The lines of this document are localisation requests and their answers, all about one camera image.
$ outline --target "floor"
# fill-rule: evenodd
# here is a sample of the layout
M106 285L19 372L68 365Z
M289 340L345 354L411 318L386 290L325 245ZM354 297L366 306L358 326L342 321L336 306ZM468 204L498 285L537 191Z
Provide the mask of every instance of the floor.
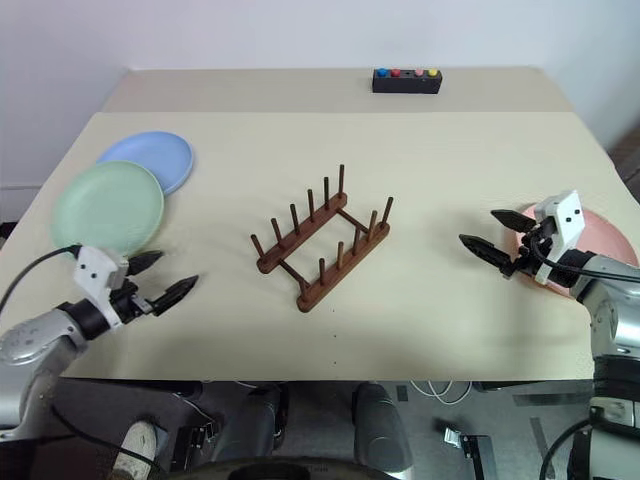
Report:
M358 383L289 383L289 423L275 455L351 459L351 393ZM445 425L466 434L491 436L499 478L537 478L545 445L586 417L591 394L590 381L541 382L490 392L474 389L459 405L444 406L420 395L408 382L382 385L394 399L405 424L417 479L473 478L470 461L462 451L443 442ZM465 384L457 384L452 395L464 387ZM248 391L233 382L208 383L191 400L217 420L228 418ZM154 420L169 434L167 446L157 459L165 468L171 463L178 428L206 422L171 393L85 380L63 379L54 403L71 423L113 443L120 443L135 420ZM47 434L64 433L64 427L52 418ZM194 465L206 462L211 448L212 444L206 444L195 455ZM558 452L547 478L566 478L568 454L569 442ZM60 441L39 449L32 478L104 478L114 458L108 449L80 439Z

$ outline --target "black cable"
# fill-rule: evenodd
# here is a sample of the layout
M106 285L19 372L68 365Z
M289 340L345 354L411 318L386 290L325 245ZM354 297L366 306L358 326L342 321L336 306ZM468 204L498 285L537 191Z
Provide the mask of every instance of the black cable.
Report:
M549 447L549 450L547 450L547 453L544 456L544 459L542 460L542 466L540 467L540 475L538 477L538 480L545 480L545 478L547 477L547 470L549 469L549 464L551 463L551 459L555 455L558 448L560 448L560 445L562 445L567 440L567 438L569 438L571 435L576 433L581 428L586 427L587 425L589 425L588 418L574 425L571 425L564 432L562 432L562 434L558 438L556 438L556 441L553 442L551 447Z
M63 417L62 414L58 411L58 409L54 405L51 405L51 413L53 413L53 416L56 417L60 421L60 423L62 423L65 427L67 427L67 429L77 437L80 437L83 440L86 440L87 442L95 443L96 445L101 445L111 450L116 450L119 453L124 453L125 455L128 455L132 458L135 458L136 460L140 460L141 462L146 463L151 467L152 470L156 470L162 473L163 476L167 475L167 472L164 470L164 468L162 468L158 463L154 462L153 460L150 460L147 457L140 455L139 453L132 452L127 448L116 445L115 443L108 442L106 440L103 440L98 437L94 437L92 435L89 435L88 433L83 432L82 430L77 428L75 425L73 425L71 422L69 422L69 420Z
M593 278L605 278L608 280L618 280L621 282L632 282L632 283L640 283L640 276L632 277L630 275L620 275L618 273L607 273L607 272L597 272L595 270L583 270L578 267L571 267L569 265L562 265L560 263L556 263L554 261L549 260L545 257L540 249L538 248L538 239L539 236L533 236L531 238L531 251L533 252L534 257L540 260L545 265L550 266L556 270L560 270L568 273L575 273L577 275L585 275L587 277Z
M13 279L13 281L7 287L7 290L4 292L4 295L2 296L2 300L0 300L0 315L2 314L2 310L4 310L5 305L9 301L9 297L11 296L15 288L18 286L18 283L20 283L20 281L27 275L27 273L33 270L34 267L44 262L45 260L48 260L51 257L60 255L61 253L73 253L74 256L77 256L79 251L80 251L80 245L71 245L69 247L59 248L58 250L54 250L53 252L49 252L46 255L43 255L40 258L35 259L33 262L27 265L18 274L18 276Z

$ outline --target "white wall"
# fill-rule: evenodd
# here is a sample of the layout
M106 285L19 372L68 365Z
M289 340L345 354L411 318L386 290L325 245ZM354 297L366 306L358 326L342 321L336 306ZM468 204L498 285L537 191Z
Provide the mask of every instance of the white wall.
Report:
M0 3L0 188L42 183L126 68L536 65L605 147L640 118L638 0Z

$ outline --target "table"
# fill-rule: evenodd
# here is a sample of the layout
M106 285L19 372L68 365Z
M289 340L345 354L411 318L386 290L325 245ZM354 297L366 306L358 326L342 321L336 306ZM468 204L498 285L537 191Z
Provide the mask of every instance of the table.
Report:
M587 378L589 317L523 278L505 281L459 243L471 233L505 243L493 208L521 208L567 188L640 244L640 207L571 112L96 114L0 253L0 289L52 249L55 198L124 136L168 130L196 164L167 198L148 248L167 252L138 277L143 293L201 274L175 309L93 342L67 372L157 380ZM269 219L290 227L322 178L335 191L346 165L347 209L366 220L395 197L391 233L310 313L282 269L256 266L249 234L273 241ZM334 219L290 257L305 277L351 241ZM18 288L2 329L63 300L77 301L73 265L56 258Z

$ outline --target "plate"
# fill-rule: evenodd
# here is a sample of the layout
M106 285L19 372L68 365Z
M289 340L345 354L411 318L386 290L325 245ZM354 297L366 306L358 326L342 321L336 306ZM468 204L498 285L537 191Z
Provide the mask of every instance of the plate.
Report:
M130 255L153 236L163 210L164 195L151 172L108 162L78 175L58 198L51 235L58 247L81 243Z
M127 161L153 173L165 195L180 187L193 168L187 141L170 132L144 132L115 143L96 163Z
M527 217L535 218L533 213L534 208L535 205L532 205L522 213ZM637 267L638 257L636 257L633 247L622 232L597 213L586 208L583 208L582 211L584 213L585 226L576 248L583 252L592 251L593 253L606 255L619 262L628 263L629 265ZM517 242L516 245L520 245L522 235L522 233L515 233L514 239ZM571 296L568 288L561 287L553 282L549 282L546 286L560 295L566 297Z

